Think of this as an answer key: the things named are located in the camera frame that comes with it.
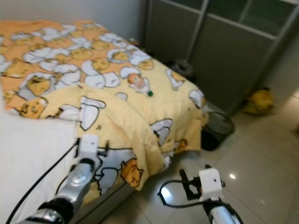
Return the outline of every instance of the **white mattress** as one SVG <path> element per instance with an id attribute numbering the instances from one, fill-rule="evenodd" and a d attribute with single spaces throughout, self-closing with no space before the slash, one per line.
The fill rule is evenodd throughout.
<path id="1" fill-rule="evenodd" d="M 28 189 L 76 140 L 74 122 L 24 119 L 8 114 L 3 106 L 1 98 L 0 224 L 7 221 Z M 30 216 L 54 196 L 58 184 L 69 173 L 74 151 L 75 148 L 29 194 L 11 223 Z"/>

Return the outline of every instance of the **glass panel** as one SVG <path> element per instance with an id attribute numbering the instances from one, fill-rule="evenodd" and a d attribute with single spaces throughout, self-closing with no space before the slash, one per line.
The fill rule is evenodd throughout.
<path id="1" fill-rule="evenodd" d="M 191 8 L 195 8 L 197 10 L 201 9 L 201 4 L 203 2 L 203 0 L 170 0 L 170 1 L 179 3 L 181 5 L 188 6 Z"/>
<path id="2" fill-rule="evenodd" d="M 239 21 L 247 0 L 210 0 L 209 13 Z"/>
<path id="3" fill-rule="evenodd" d="M 281 0 L 252 0 L 242 23 L 278 35 L 293 7 L 293 4 Z"/>

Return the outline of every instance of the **yellow comforter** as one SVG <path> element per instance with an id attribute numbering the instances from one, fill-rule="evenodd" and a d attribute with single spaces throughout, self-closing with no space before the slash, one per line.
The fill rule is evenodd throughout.
<path id="1" fill-rule="evenodd" d="M 97 196 L 121 179 L 139 190 L 175 153 L 200 149 L 202 92 L 102 25 L 2 21 L 0 35 L 5 108 L 99 135 Z"/>

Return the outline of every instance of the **trash can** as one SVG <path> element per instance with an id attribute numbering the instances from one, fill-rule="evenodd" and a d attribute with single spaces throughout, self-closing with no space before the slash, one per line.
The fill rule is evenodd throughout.
<path id="1" fill-rule="evenodd" d="M 193 67 L 186 60 L 177 59 L 174 61 L 168 61 L 165 65 L 189 81 L 194 81 Z"/>
<path id="2" fill-rule="evenodd" d="M 229 117 L 219 112 L 210 112 L 209 122 L 201 132 L 201 148 L 215 150 L 234 131 L 235 125 Z"/>

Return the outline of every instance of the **cabinet door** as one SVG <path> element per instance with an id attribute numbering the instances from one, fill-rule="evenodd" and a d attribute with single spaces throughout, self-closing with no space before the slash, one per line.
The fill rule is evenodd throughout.
<path id="1" fill-rule="evenodd" d="M 191 65 L 207 99 L 232 112 L 258 79 L 273 39 L 207 15 L 195 44 Z"/>
<path id="2" fill-rule="evenodd" d="M 161 62 L 185 59 L 199 12 L 153 0 L 146 50 Z"/>

